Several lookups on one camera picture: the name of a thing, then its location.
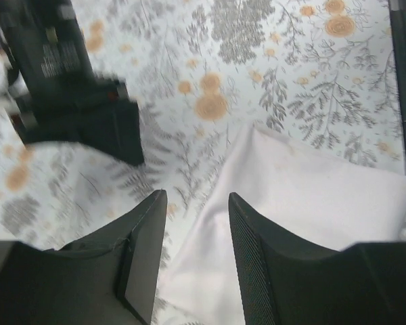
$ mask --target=white pillow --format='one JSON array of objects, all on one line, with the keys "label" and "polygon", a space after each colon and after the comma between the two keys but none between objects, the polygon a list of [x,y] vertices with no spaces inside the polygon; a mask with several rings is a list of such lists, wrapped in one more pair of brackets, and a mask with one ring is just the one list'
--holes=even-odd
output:
[{"label": "white pillow", "polygon": [[406,216],[406,176],[350,164],[266,127],[245,127],[159,282],[160,298],[207,325],[244,324],[227,210],[231,192],[287,230],[335,250],[395,241]]}]

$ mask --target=fabric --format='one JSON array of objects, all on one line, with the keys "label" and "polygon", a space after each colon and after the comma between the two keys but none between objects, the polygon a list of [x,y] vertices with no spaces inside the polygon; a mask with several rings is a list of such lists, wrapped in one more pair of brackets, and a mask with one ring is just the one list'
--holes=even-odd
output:
[{"label": "fabric", "polygon": [[229,226],[231,192],[297,236],[337,251],[398,240],[406,216],[406,176],[333,158],[266,127],[245,127],[159,283],[162,299],[205,324],[245,324]]},{"label": "fabric", "polygon": [[[162,273],[212,193],[226,148],[252,121],[405,174],[387,0],[73,5],[94,69],[126,78],[138,99],[147,165],[68,144],[24,148],[0,110],[0,238],[60,248],[164,188]],[[153,322],[198,320],[157,299]]]}]

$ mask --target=black mesh surface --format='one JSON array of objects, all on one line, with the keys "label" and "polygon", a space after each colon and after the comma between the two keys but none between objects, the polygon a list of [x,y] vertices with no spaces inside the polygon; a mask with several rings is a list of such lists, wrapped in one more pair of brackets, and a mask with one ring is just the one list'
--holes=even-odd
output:
[{"label": "black mesh surface", "polygon": [[245,214],[240,207],[231,200],[229,208],[245,321],[247,325],[275,325],[260,240],[244,220]]}]

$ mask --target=mattress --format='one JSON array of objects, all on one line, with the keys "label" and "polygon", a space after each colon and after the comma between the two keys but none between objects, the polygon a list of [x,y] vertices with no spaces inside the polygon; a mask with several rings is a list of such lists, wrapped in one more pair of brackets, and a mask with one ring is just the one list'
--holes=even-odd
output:
[{"label": "mattress", "polygon": [[[164,188],[162,273],[208,200],[226,149],[253,121],[351,163],[406,173],[398,97],[400,87],[406,102],[405,42],[386,1],[74,6],[94,69],[126,78],[139,103],[146,165],[80,145],[24,148],[0,110],[0,239],[60,248]],[[0,56],[0,89],[4,80]],[[406,106],[401,112],[406,120]],[[197,321],[156,300],[155,324]]]}]

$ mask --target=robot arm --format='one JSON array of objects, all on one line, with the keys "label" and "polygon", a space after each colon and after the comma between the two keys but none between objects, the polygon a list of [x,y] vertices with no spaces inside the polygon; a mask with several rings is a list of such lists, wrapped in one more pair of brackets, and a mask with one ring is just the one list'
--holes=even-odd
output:
[{"label": "robot arm", "polygon": [[95,76],[70,0],[0,0],[10,82],[28,93],[10,113],[25,144],[80,142],[130,165],[144,162],[139,109],[123,80]]}]

